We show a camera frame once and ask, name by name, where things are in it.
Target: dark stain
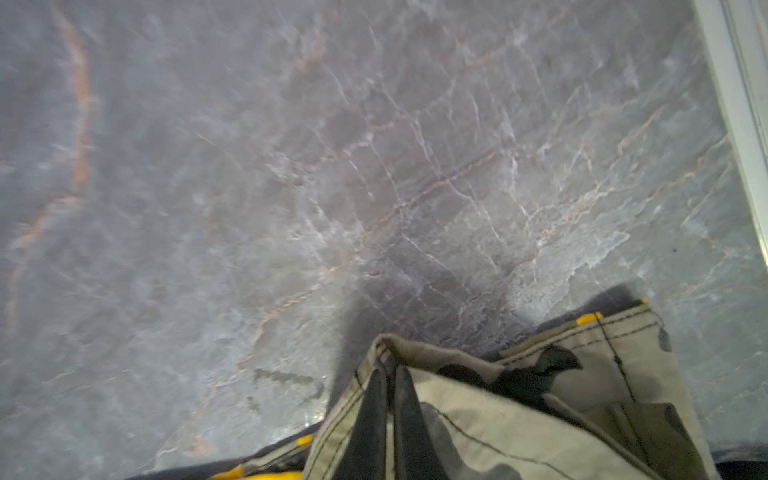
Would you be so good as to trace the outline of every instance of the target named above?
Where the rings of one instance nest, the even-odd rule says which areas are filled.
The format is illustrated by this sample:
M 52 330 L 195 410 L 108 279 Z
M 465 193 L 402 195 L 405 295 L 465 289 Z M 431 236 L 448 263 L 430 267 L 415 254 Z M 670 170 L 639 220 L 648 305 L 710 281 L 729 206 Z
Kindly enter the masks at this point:
M 253 370 L 253 383 L 258 383 L 261 379 L 267 379 L 272 380 L 273 382 L 278 382 L 282 384 L 287 385 L 296 385 L 296 386 L 314 386 L 315 391 L 312 393 L 312 395 L 308 396 L 303 402 L 302 405 L 307 403 L 310 400 L 317 400 L 322 395 L 323 392 L 326 391 L 326 386 L 321 382 L 320 380 L 308 376 L 308 375 L 300 375 L 298 373 L 288 373 L 288 372 L 275 372 L 273 370 L 265 370 L 265 369 L 254 369 Z
M 667 331 L 662 326 L 659 326 L 659 348 L 662 349 L 664 352 L 671 352 L 672 351 L 672 343 L 670 342 L 670 334 L 667 333 Z
M 259 404 L 256 400 L 253 399 L 252 396 L 248 395 L 246 397 L 246 400 L 248 401 L 248 408 L 253 410 L 256 413 L 261 413 L 261 408 L 259 407 Z
M 680 419 L 680 416 L 677 414 L 677 410 L 674 408 L 674 405 L 667 405 L 667 407 L 664 409 L 664 419 L 667 420 L 667 423 L 670 424 L 670 427 L 679 433 L 680 436 L 682 436 L 688 442 L 691 442 L 688 431 L 683 425 L 683 420 Z

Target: seam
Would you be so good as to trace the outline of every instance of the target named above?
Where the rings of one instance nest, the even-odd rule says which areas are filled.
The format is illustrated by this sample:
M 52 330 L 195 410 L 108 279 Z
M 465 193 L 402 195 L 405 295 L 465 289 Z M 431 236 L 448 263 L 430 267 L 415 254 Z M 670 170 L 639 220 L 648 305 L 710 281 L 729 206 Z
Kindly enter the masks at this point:
M 325 434 L 325 435 L 324 435 L 324 436 L 323 436 L 321 439 L 317 439 L 317 445 L 320 445 L 321 443 L 323 443 L 323 442 L 327 441 L 327 440 L 328 440 L 328 438 L 329 438 L 329 437 L 330 437 L 330 436 L 331 436 L 331 435 L 332 435 L 332 434 L 333 434 L 333 433 L 336 431 L 336 428 L 339 426 L 339 424 L 340 424 L 340 423 L 341 423 L 341 422 L 342 422 L 342 421 L 343 421 L 343 420 L 344 420 L 344 419 L 345 419 L 345 418 L 348 416 L 348 414 L 349 414 L 349 411 L 350 411 L 350 410 L 351 410 L 351 409 L 352 409 L 352 408 L 355 406 L 355 404 L 358 402 L 358 400 L 360 400 L 360 399 L 362 398 L 362 392 L 364 392 L 364 391 L 365 391 L 365 390 L 362 390 L 362 389 L 360 389 L 358 392 L 356 392 L 356 393 L 355 393 L 355 396 L 353 396 L 353 397 L 352 397 L 352 398 L 351 398 L 351 399 L 350 399 L 350 400 L 347 402 L 346 406 L 344 407 L 346 410 L 342 411 L 342 412 L 339 414 L 339 416 L 337 416 L 337 417 L 334 419 L 334 420 L 336 420 L 336 423 L 334 423 L 334 424 L 333 424 L 333 426 L 331 426 L 331 427 L 329 428 L 329 430 L 327 431 L 327 433 L 326 433 L 326 434 Z M 345 435 L 345 436 L 344 436 L 344 438 L 342 438 L 342 440 L 341 440 L 341 442 L 342 442 L 342 443 L 344 442 L 344 440 L 346 439 L 346 437 L 347 437 L 348 435 L 349 435 L 349 433 L 347 432 L 347 435 Z M 316 464 L 317 464 L 317 455 L 315 455 L 315 459 L 314 459 L 314 461 L 312 462 L 312 465 L 310 465 L 310 469 L 309 469 L 309 471 L 306 473 L 306 478 L 309 478 L 309 477 L 310 477 L 310 474 L 312 474 L 312 470 L 313 470 L 313 468 L 315 468 L 315 465 L 316 465 Z
M 339 453 L 342 451 L 341 448 L 344 445 L 344 442 L 346 442 L 346 440 L 352 435 L 352 430 L 354 430 L 354 429 L 355 429 L 355 426 L 352 425 L 352 428 L 349 429 L 349 431 L 342 437 L 341 442 L 339 442 L 339 445 L 336 447 L 336 451 L 333 453 L 333 457 L 331 457 L 331 461 L 328 462 L 328 471 L 325 472 L 325 474 L 323 475 L 323 480 L 326 480 L 326 478 L 328 478 L 328 475 L 330 474 L 330 472 L 333 470 L 333 464 L 336 462 L 336 457 L 339 456 Z
M 655 322 L 654 322 L 654 323 L 649 323 L 649 324 L 647 324 L 647 325 L 643 325 L 643 326 L 642 326 L 642 327 L 640 327 L 640 328 L 636 328 L 636 329 L 634 329 L 634 330 L 631 330 L 631 331 L 629 331 L 629 332 L 626 332 L 626 333 L 622 333 L 621 335 L 616 335 L 616 336 L 608 337 L 608 339 L 609 339 L 609 340 L 620 339 L 622 336 L 633 335 L 633 334 L 635 334 L 635 333 L 637 333 L 637 332 L 640 332 L 640 331 L 642 331 L 642 330 L 650 329 L 652 326 L 656 326 L 656 325 L 657 325 L 657 324 L 656 324 Z M 574 346 L 574 347 L 571 347 L 569 350 L 578 350 L 578 349 L 580 349 L 580 348 L 584 348 L 584 347 L 586 347 L 586 346 L 589 346 L 589 345 L 594 345 L 595 343 L 600 343 L 600 342 L 605 342 L 605 341 L 606 341 L 606 339 L 597 339 L 597 340 L 592 340 L 591 342 L 587 342 L 587 343 L 585 343 L 585 344 L 583 344 L 583 345 L 576 345 L 576 346 Z
M 635 312 L 635 313 L 632 313 L 631 315 L 622 316 L 621 318 L 613 319 L 610 322 L 603 322 L 603 325 L 613 325 L 615 323 L 621 323 L 621 322 L 623 322 L 625 320 L 632 319 L 632 318 L 634 318 L 636 316 L 640 316 L 640 315 L 643 315 L 645 313 L 649 313 L 651 311 L 652 310 L 643 310 L 642 312 Z M 562 337 L 560 337 L 558 339 L 552 340 L 550 343 L 547 343 L 546 345 L 538 346 L 535 350 L 532 350 L 531 352 L 528 352 L 528 353 L 526 353 L 523 356 L 519 356 L 519 357 L 516 357 L 514 359 L 511 358 L 511 357 L 509 359 L 505 359 L 505 361 L 502 362 L 502 364 L 507 365 L 507 364 L 512 363 L 512 362 L 517 362 L 518 360 L 527 359 L 529 356 L 532 356 L 532 355 L 542 351 L 543 349 L 547 348 L 550 345 L 553 345 L 553 344 L 555 344 L 557 342 L 562 342 L 563 340 L 569 339 L 572 336 L 576 336 L 576 335 L 578 335 L 580 333 L 584 333 L 584 332 L 589 332 L 590 330 L 594 330 L 594 329 L 597 329 L 597 328 L 599 328 L 599 325 L 593 325 L 593 326 L 590 326 L 589 328 L 586 328 L 586 329 L 583 329 L 583 330 L 579 330 L 577 332 L 570 333 L 570 334 L 568 334 L 566 336 L 562 336 Z
M 550 464 L 550 463 L 547 463 L 547 462 L 541 462 L 541 461 L 539 461 L 539 460 L 537 460 L 537 459 L 535 459 L 535 458 L 519 457 L 519 456 L 517 456 L 517 455 L 512 455 L 512 454 L 509 454 L 509 453 L 506 453 L 506 452 L 502 452 L 501 450 L 497 449 L 496 447 L 494 447 L 494 446 L 493 446 L 493 445 L 491 445 L 490 443 L 487 443 L 487 442 L 483 442 L 481 439 L 478 439 L 478 438 L 476 438 L 476 437 L 473 437 L 472 435 L 469 435 L 467 432 L 465 432 L 464 430 L 462 430 L 462 429 L 461 429 L 461 428 L 460 428 L 458 425 L 456 425 L 456 424 L 453 422 L 453 420 L 451 420 L 451 418 L 450 418 L 450 417 L 448 417 L 448 416 L 447 416 L 445 413 L 441 412 L 441 411 L 440 411 L 440 409 L 438 409 L 437 407 L 435 407 L 435 406 L 434 406 L 434 405 L 432 405 L 431 403 L 423 402 L 423 403 L 422 403 L 422 405 L 428 405 L 429 407 L 431 407 L 432 409 L 434 409 L 434 410 L 435 410 L 435 411 L 436 411 L 436 412 L 437 412 L 437 413 L 438 413 L 438 414 L 439 414 L 439 415 L 440 415 L 442 418 L 444 418 L 444 419 L 446 420 L 446 422 L 448 422 L 449 424 L 451 424 L 451 426 L 452 426 L 454 429 L 456 429 L 456 431 L 457 431 L 457 432 L 461 433 L 462 435 L 464 435 L 464 437 L 466 437 L 466 438 L 468 438 L 468 439 L 472 440 L 473 442 L 476 442 L 478 445 L 484 446 L 484 447 L 486 447 L 487 449 L 491 449 L 491 450 L 493 450 L 494 452 L 498 453 L 499 455 L 503 455 L 503 456 L 505 456 L 505 457 L 507 457 L 507 458 L 512 458 L 513 460 L 520 460 L 521 462 L 530 462 L 530 463 L 535 463 L 535 464 L 537 464 L 537 465 L 542 465 L 542 466 L 546 466 L 546 467 L 549 467 L 549 468 L 551 468 L 552 470 L 554 470 L 554 471 L 556 471 L 557 473 L 559 473 L 560 475 L 562 475 L 562 477 L 563 477 L 563 478 L 567 478 L 568 480 L 574 480 L 572 477 L 569 477 L 569 476 L 568 476 L 568 475 L 566 475 L 566 474 L 565 474 L 565 473 L 564 473 L 562 470 L 558 469 L 557 467 L 553 466 L 553 465 L 552 465 L 552 464 Z
M 632 431 L 632 435 L 634 435 L 634 439 L 637 440 L 637 446 L 640 447 L 640 450 L 643 452 L 643 460 L 645 465 L 648 465 L 650 468 L 650 462 L 648 461 L 648 452 L 645 450 L 645 445 L 643 445 L 643 441 L 640 440 L 640 436 L 637 434 L 637 430 L 634 428 L 634 423 L 632 423 L 632 419 L 629 418 L 629 415 L 627 415 L 627 410 L 624 408 L 624 405 L 619 403 L 619 408 L 621 409 L 621 413 L 624 414 L 624 418 L 627 420 L 627 423 L 629 424 L 629 428 Z
M 600 320 L 598 320 L 598 325 L 600 326 L 600 330 L 603 333 L 605 342 L 608 344 L 608 348 L 611 349 L 612 353 L 614 354 L 614 363 L 616 364 L 616 368 L 619 370 L 619 374 L 621 374 L 621 378 L 624 380 L 624 386 L 627 387 L 627 391 L 629 392 L 629 398 L 632 399 L 633 403 L 637 403 L 637 400 L 634 398 L 634 393 L 632 392 L 632 387 L 629 386 L 627 373 L 624 371 L 624 366 L 623 366 L 624 362 L 621 360 L 621 357 L 619 356 L 619 353 L 614 348 L 614 345 L 608 339 L 608 334 L 605 332 L 605 328 L 603 327 L 603 324 L 600 322 Z

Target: camouflage fabric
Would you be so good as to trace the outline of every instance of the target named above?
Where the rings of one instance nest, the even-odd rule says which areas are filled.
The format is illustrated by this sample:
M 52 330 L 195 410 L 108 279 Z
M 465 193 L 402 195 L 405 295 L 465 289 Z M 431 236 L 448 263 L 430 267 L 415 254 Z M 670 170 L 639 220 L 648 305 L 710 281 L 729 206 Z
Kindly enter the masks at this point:
M 496 362 L 380 336 L 303 478 L 717 478 L 659 317 L 589 320 Z

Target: marble floor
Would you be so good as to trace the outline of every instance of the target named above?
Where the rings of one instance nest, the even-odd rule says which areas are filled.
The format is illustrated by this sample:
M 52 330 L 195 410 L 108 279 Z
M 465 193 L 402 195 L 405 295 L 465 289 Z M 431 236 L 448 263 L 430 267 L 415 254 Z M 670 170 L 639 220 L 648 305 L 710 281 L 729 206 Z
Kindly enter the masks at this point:
M 246 454 L 377 333 L 479 354 L 640 297 L 712 449 L 768 443 L 684 0 L 6 0 L 0 122 L 0 478 Z

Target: white door frame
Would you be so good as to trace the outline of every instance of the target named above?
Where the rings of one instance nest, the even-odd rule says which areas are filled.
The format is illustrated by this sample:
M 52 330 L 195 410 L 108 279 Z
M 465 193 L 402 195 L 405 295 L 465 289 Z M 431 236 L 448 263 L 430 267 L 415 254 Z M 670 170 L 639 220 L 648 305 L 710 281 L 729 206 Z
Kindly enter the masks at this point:
M 694 0 L 694 6 L 768 264 L 768 0 Z

